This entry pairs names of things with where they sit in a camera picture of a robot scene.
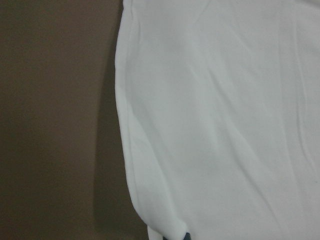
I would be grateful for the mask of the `white long-sleeve printed shirt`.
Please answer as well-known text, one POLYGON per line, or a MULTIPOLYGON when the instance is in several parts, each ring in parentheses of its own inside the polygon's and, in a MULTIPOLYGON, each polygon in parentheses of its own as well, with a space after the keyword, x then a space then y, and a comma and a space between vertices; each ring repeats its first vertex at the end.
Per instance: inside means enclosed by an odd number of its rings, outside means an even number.
POLYGON ((115 97, 149 239, 319 239, 319 1, 125 0, 115 97))

